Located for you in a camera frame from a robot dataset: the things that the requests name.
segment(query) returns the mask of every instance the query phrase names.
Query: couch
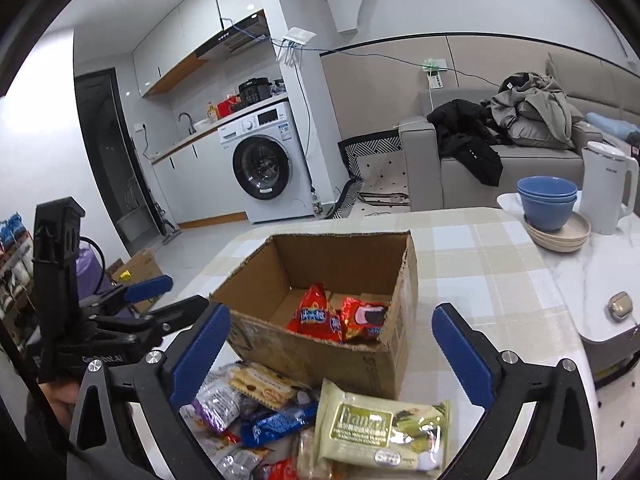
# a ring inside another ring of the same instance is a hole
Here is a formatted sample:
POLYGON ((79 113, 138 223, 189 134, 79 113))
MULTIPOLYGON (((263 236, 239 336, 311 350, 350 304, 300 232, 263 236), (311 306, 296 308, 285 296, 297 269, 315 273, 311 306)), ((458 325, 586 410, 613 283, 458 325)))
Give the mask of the couch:
MULTIPOLYGON (((631 72, 570 50, 549 53, 546 72, 558 80, 568 101, 583 114, 597 112, 640 123, 640 77, 631 72)), ((491 98, 496 90, 489 86, 445 88, 432 92, 431 98, 434 107, 453 99, 479 103, 491 98)), ((599 129, 582 122, 572 132, 574 150, 492 146, 502 160, 502 176, 498 187, 484 186, 454 158, 440 160, 435 128, 425 118, 431 112, 428 90, 421 91, 419 99, 422 115, 405 118, 399 125, 413 211, 496 207, 498 195, 516 192, 518 180, 536 174, 567 178, 582 188, 582 148, 590 140, 603 140, 599 129)), ((640 210, 640 199, 636 210, 640 210)))

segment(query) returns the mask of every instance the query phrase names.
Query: blue bowl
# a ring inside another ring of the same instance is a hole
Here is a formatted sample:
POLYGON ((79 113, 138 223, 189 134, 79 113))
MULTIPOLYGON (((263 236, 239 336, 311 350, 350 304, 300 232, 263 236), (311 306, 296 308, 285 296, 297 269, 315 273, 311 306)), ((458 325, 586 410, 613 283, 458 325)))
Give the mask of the blue bowl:
POLYGON ((570 180, 556 176, 528 176, 518 181, 518 191, 534 196, 567 197, 578 191, 570 180))
POLYGON ((573 203, 577 198, 577 194, 575 193, 571 196, 536 196, 532 195, 531 193, 526 193, 523 190, 519 190, 518 193, 520 194, 520 197, 526 196, 533 200, 538 200, 539 202, 545 202, 548 204, 566 204, 569 202, 573 203))
POLYGON ((540 200, 535 200, 529 196, 520 195, 520 197, 527 221, 536 229, 546 232, 557 231, 566 224, 577 198, 575 197, 571 202, 564 204, 553 204, 540 202, 540 200))

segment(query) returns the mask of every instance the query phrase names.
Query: green snack package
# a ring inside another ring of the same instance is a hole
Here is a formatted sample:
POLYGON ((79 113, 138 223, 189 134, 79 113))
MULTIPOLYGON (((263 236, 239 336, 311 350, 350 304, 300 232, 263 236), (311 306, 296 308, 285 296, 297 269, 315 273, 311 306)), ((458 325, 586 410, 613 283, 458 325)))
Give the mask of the green snack package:
POLYGON ((316 460, 427 471, 446 467, 450 406, 412 404, 342 391, 322 382, 316 417, 316 460))

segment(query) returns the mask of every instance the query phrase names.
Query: faucet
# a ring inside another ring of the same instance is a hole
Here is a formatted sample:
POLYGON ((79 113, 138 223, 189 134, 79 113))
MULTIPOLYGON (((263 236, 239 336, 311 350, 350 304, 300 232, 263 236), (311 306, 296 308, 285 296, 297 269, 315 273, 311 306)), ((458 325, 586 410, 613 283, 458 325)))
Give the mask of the faucet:
POLYGON ((180 122, 183 115, 186 115, 189 118, 189 135, 193 135, 196 132, 196 129, 193 126, 193 119, 191 119, 191 116, 187 112, 182 112, 178 115, 178 122, 180 122))

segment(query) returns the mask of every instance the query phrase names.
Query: kettle lid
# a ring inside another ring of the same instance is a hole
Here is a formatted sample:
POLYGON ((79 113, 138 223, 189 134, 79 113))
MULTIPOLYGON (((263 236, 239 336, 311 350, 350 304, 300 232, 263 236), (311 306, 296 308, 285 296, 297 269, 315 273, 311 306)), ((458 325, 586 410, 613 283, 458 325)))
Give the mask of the kettle lid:
POLYGON ((587 149, 597 153, 598 155, 612 158, 613 160, 627 159, 627 156, 625 155, 625 153, 623 153, 622 150, 616 148, 615 146, 604 144, 603 142, 595 142, 594 140, 590 140, 589 142, 587 142, 587 149))

